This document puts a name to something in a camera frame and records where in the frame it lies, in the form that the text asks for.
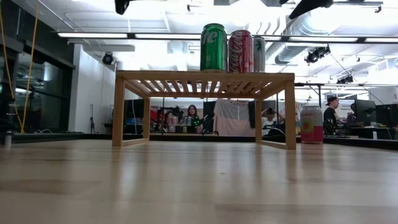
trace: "silver soda can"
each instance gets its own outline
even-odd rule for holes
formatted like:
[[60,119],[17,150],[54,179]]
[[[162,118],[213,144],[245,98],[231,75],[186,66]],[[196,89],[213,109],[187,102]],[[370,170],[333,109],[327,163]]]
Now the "silver soda can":
[[254,37],[254,72],[266,71],[266,40]]

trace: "green soda can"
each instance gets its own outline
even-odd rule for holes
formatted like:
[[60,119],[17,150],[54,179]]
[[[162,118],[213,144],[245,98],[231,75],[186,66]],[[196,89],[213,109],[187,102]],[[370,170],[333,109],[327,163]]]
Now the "green soda can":
[[224,26],[207,24],[200,36],[200,70],[228,69],[228,48]]

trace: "computer monitor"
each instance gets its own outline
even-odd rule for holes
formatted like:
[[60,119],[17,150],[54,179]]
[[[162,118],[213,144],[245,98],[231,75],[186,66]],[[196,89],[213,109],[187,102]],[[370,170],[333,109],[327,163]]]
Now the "computer monitor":
[[144,117],[144,100],[125,100],[124,101],[124,117],[126,118],[143,118]]
[[370,126],[376,120],[376,104],[370,100],[355,100],[356,121]]
[[398,126],[398,105],[379,105],[376,106],[377,122],[389,128]]

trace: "pink and white can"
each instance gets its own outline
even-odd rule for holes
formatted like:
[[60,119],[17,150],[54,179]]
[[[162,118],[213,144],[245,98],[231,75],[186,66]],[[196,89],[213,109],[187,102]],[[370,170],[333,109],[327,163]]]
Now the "pink and white can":
[[228,41],[228,71],[254,71],[253,37],[247,30],[231,33]]
[[304,106],[300,112],[301,142],[323,143],[323,115],[319,106]]

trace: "fluorescent light fixture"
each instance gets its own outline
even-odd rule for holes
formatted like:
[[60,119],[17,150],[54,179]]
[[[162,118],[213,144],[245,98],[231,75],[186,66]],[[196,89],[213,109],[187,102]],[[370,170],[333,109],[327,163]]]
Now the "fluorescent light fixture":
[[328,44],[317,44],[317,43],[286,43],[287,46],[297,46],[297,47],[327,47]]
[[356,42],[358,38],[356,37],[290,37],[289,41],[310,41],[310,42]]
[[231,100],[254,100],[254,98],[232,98]]
[[365,42],[390,43],[390,42],[398,42],[398,38],[367,38]]
[[177,97],[178,100],[200,100],[200,97]]
[[15,92],[17,92],[17,93],[26,93],[26,90],[21,89],[21,88],[15,88]]
[[188,50],[200,50],[200,46],[191,45],[191,46],[188,46]]
[[200,34],[136,34],[137,39],[197,39],[200,40]]
[[271,37],[271,36],[265,36],[262,38],[264,38],[264,40],[266,40],[266,41],[280,41],[280,39],[281,39],[281,37]]
[[[174,97],[164,97],[165,99],[174,99]],[[153,96],[151,99],[163,99],[163,97]]]
[[65,38],[127,38],[127,34],[107,33],[58,33],[58,36]]

